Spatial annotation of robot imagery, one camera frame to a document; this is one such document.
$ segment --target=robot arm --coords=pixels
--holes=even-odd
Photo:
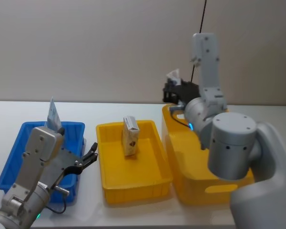
[[[69,191],[58,186],[64,176],[79,175],[97,160],[97,143],[79,158],[61,147],[63,135],[63,128],[58,132],[44,126],[32,130],[16,181],[1,202],[0,224],[5,229],[29,229],[54,190],[68,196]]]
[[[193,91],[191,101],[178,101],[179,106],[171,108],[171,112],[183,110],[202,149],[209,149],[208,168],[215,176],[237,180],[252,169],[255,183],[231,194],[230,207],[236,227],[286,229],[286,149],[281,137],[270,124],[226,112],[213,34],[193,36],[192,61],[199,71],[200,97],[194,96],[198,93]],[[174,96],[180,98],[179,91]],[[169,93],[176,94],[174,87]]]

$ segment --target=yellow plastic crate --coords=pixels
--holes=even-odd
[[[138,121],[136,154],[124,156],[123,122],[96,127],[102,188],[109,204],[162,197],[169,193],[172,175],[153,121]]]
[[[179,199],[189,205],[223,204],[238,187],[253,183],[252,172],[236,182],[218,179],[208,167],[208,150],[201,150],[197,135],[170,117],[166,105],[162,109],[162,142],[167,152],[173,184]]]

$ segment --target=white wall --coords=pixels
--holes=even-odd
[[[0,100],[160,102],[166,73],[190,80],[203,5],[0,0]],[[286,0],[208,0],[203,31],[230,104],[286,104]]]

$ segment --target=cardboard box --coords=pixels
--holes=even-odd
[[[140,129],[133,116],[124,117],[124,127],[122,134],[124,155],[134,155],[139,139]]]

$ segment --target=black wire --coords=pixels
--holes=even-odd
[[[171,117],[172,117],[172,119],[175,120],[177,123],[179,123],[179,124],[181,124],[181,125],[184,125],[184,126],[190,128],[187,124],[184,124],[184,123],[180,122],[179,120],[175,119],[175,117],[173,116],[173,113],[171,113]]]
[[[66,208],[67,208],[65,197],[63,197],[62,200],[63,200],[63,210],[62,211],[56,211],[53,208],[50,208],[49,206],[46,206],[46,208],[49,209],[50,211],[56,213],[56,214],[62,214],[66,211]]]
[[[202,30],[202,24],[204,23],[205,7],[206,7],[206,0],[204,1],[204,11],[203,11],[203,13],[202,13],[202,18],[201,18],[201,23],[200,23],[200,30],[199,30],[199,33],[201,33],[201,30]],[[192,70],[191,82],[193,81],[194,69],[195,69],[195,65],[193,64],[193,70]]]

